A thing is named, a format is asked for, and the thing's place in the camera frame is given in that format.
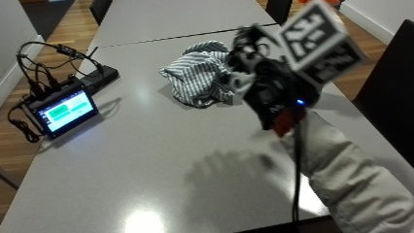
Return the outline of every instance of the white jacket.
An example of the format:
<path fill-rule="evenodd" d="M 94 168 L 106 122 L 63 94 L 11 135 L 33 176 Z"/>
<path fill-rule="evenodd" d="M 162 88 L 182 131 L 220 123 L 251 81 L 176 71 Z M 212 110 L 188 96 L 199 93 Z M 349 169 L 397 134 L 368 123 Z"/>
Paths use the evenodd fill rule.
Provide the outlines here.
<path fill-rule="evenodd" d="M 414 197 L 389 171 L 315 113 L 300 124 L 300 171 L 341 231 L 414 233 Z M 282 144 L 292 156 L 292 130 Z"/>

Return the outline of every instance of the table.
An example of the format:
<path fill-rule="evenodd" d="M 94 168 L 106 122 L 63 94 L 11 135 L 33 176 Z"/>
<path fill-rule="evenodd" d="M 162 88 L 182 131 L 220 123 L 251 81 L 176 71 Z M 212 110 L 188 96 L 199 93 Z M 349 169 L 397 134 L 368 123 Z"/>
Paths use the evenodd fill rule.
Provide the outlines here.
<path fill-rule="evenodd" d="M 275 23 L 254 0 L 115 0 L 90 47 Z"/>
<path fill-rule="evenodd" d="M 232 36 L 97 50 L 120 75 L 94 97 L 101 116 L 42 144 L 1 232 L 214 233 L 290 221 L 294 163 L 272 133 L 259 130 L 244 104 L 183 107 L 158 74 L 186 47 L 204 40 L 230 45 Z M 331 84 L 315 111 L 412 192 L 412 168 Z M 299 200 L 300 218 L 327 214 L 306 180 Z"/>

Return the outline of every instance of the striped cloth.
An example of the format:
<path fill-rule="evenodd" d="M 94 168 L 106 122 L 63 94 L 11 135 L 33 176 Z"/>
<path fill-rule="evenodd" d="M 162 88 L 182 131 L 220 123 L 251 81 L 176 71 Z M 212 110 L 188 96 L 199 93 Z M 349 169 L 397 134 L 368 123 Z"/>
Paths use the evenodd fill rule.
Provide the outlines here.
<path fill-rule="evenodd" d="M 168 66 L 159 67 L 160 75 L 171 82 L 172 97 L 184 105 L 204 108 L 234 95 L 219 79 L 230 75 L 224 68 L 228 49 L 220 42 L 198 43 L 183 50 Z"/>

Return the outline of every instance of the black cable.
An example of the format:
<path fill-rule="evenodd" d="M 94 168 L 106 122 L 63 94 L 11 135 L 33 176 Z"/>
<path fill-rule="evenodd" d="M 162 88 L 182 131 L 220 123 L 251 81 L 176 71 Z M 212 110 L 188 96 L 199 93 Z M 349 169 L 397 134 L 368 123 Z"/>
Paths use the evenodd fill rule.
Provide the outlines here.
<path fill-rule="evenodd" d="M 41 81 L 35 81 L 35 83 L 37 84 L 42 84 L 42 88 L 47 88 L 49 86 L 43 83 L 43 82 L 41 82 Z"/>
<path fill-rule="evenodd" d="M 22 64 L 22 57 L 21 57 L 21 55 L 17 53 L 17 55 L 15 55 L 15 57 L 17 57 L 17 64 L 18 64 L 18 67 L 21 68 L 21 70 L 22 70 L 22 74 L 23 74 L 23 76 L 25 76 L 25 78 L 29 80 L 29 76 L 27 76 L 27 73 L 26 73 L 26 71 L 25 71 L 25 66 L 23 66 L 23 64 Z"/>
<path fill-rule="evenodd" d="M 35 68 L 34 68 L 33 70 L 31 70 L 31 69 L 27 69 L 27 68 L 25 68 L 25 67 L 23 67 L 23 68 L 25 68 L 26 70 L 34 72 L 34 80 L 38 82 L 38 73 L 43 74 L 45 76 L 47 76 L 47 74 L 46 74 L 43 71 L 38 70 L 38 67 L 39 67 L 39 64 L 38 64 L 38 63 L 35 63 L 34 65 L 35 65 Z"/>
<path fill-rule="evenodd" d="M 41 134 L 35 134 L 29 128 L 27 128 L 27 124 L 18 119 L 11 119 L 10 115 L 11 112 L 19 109 L 22 110 L 22 101 L 9 110 L 7 112 L 7 121 L 10 122 L 10 124 L 13 124 L 19 131 L 23 133 L 25 139 L 30 142 L 30 143 L 37 143 L 39 140 L 39 136 L 42 136 Z"/>
<path fill-rule="evenodd" d="M 294 140 L 295 140 L 295 194 L 294 194 L 294 203 L 292 203 L 292 223 L 295 231 L 299 232 L 299 171 L 300 171 L 300 150 L 302 150 L 302 139 L 300 139 L 300 124 L 299 124 L 299 115 L 302 108 L 292 108 L 294 112 L 294 121 L 295 121 L 295 131 L 294 131 Z"/>
<path fill-rule="evenodd" d="M 49 83 L 51 90 L 59 91 L 61 90 L 59 83 L 58 83 L 57 79 L 51 76 L 49 69 L 46 68 L 46 66 L 42 63 L 37 63 L 37 64 L 41 66 L 41 68 L 43 69 L 43 71 L 46 73 L 47 83 Z"/>
<path fill-rule="evenodd" d="M 35 61 L 33 61 L 27 56 L 23 57 L 33 65 L 37 64 Z M 67 61 L 65 61 L 62 64 L 57 65 L 57 66 L 43 66 L 46 69 L 58 69 L 61 68 L 63 65 L 66 65 L 70 61 L 74 61 L 75 59 L 78 59 L 77 57 L 70 57 L 67 59 Z"/>
<path fill-rule="evenodd" d="M 57 48 L 57 46 L 50 45 L 50 44 L 43 43 L 43 42 L 25 42 L 25 43 L 19 46 L 19 48 L 18 48 L 18 53 L 22 53 L 23 47 L 26 47 L 27 45 L 33 45 L 33 44 L 41 45 L 41 46 L 46 46 L 46 47 L 50 47 L 50 48 L 53 48 L 53 49 Z"/>
<path fill-rule="evenodd" d="M 30 61 L 30 63 L 31 63 L 33 65 L 37 66 L 37 62 L 34 62 L 33 60 L 30 60 L 25 55 L 22 55 L 22 58 L 27 59 L 27 60 Z M 33 72 L 39 72 L 39 73 L 42 73 L 45 76 L 47 75 L 43 71 L 39 71 L 39 70 L 35 71 L 34 69 L 26 67 L 26 66 L 23 65 L 23 63 L 22 63 L 22 67 L 25 68 L 25 70 L 29 70 L 29 71 L 33 71 Z"/>
<path fill-rule="evenodd" d="M 73 64 L 71 61 L 69 62 L 69 65 L 71 66 L 71 68 L 74 69 L 74 71 L 75 71 L 79 75 L 82 75 L 83 77 L 97 77 L 98 75 L 101 75 L 101 77 L 103 78 L 103 73 L 102 73 L 101 69 L 98 68 L 98 64 L 99 64 L 99 63 L 98 63 L 95 60 L 90 59 L 90 58 L 86 58 L 86 59 L 91 62 L 91 64 L 94 65 L 94 67 L 95 67 L 97 70 L 99 71 L 98 74 L 95 74 L 95 75 L 86 75 L 85 73 L 82 73 L 82 72 L 74 67 L 74 64 Z"/>

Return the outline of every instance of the blue screen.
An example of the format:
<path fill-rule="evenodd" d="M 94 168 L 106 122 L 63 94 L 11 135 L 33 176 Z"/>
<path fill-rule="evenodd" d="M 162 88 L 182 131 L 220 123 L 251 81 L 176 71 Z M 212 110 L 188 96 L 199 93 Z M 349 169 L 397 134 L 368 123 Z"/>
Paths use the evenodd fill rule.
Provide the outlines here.
<path fill-rule="evenodd" d="M 93 111 L 90 101 L 85 92 L 79 90 L 38 113 L 50 131 L 54 132 L 90 111 Z"/>

